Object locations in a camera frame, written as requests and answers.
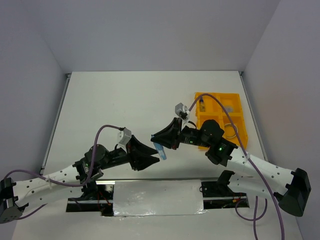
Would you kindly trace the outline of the blue highlighter marker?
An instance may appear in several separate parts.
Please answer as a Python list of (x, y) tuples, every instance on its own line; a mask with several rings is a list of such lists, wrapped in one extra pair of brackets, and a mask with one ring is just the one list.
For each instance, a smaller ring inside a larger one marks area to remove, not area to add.
[(153, 145), (154, 145), (155, 149), (157, 150), (159, 157), (162, 160), (166, 160), (167, 156), (166, 156), (164, 147), (161, 144), (156, 143), (156, 142), (154, 142)]

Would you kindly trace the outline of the small blue-capped glue bottle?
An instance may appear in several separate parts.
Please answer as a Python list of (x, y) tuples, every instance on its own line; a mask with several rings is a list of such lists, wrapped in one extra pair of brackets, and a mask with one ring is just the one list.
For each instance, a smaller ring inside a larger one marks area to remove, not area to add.
[(200, 98), (198, 102), (199, 102), (199, 111), (204, 113), (206, 111), (204, 99)]

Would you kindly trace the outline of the beige tape roll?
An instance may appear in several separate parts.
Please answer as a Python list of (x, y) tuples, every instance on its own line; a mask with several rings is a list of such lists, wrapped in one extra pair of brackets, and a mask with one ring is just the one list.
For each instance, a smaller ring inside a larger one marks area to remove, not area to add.
[(231, 123), (226, 123), (224, 125), (224, 136), (227, 139), (233, 139), (237, 136), (238, 133), (238, 128), (235, 126), (233, 127), (233, 125)]

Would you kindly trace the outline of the clear round pin container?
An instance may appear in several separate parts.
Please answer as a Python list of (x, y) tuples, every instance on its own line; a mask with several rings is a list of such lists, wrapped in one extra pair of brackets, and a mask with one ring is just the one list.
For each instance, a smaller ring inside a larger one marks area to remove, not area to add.
[(234, 108), (232, 106), (225, 106), (224, 108), (228, 113), (234, 113), (235, 112)]

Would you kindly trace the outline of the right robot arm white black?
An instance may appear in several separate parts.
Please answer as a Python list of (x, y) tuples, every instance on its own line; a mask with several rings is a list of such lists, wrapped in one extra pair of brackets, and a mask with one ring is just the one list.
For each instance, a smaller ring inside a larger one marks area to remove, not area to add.
[(306, 171), (290, 170), (273, 165), (253, 155), (244, 155), (236, 144), (223, 138), (224, 131), (213, 120), (206, 120), (200, 129), (182, 127), (174, 118), (163, 130), (151, 137), (153, 143), (176, 150), (180, 144), (206, 147), (205, 156), (225, 169), (215, 190), (223, 196), (245, 193), (276, 200), (286, 213), (302, 217), (311, 192)]

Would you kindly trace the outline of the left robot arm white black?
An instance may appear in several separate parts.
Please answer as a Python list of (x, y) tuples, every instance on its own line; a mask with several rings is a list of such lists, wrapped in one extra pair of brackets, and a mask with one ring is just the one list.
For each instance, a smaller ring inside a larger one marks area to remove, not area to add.
[(22, 220), (25, 211), (61, 199), (91, 200), (100, 192), (96, 181), (103, 176), (103, 170), (130, 164), (134, 171), (142, 171), (160, 161), (157, 153), (132, 137), (124, 148), (112, 151), (95, 144), (82, 159), (48, 175), (37, 174), (25, 181), (6, 176), (0, 182), (0, 222)]

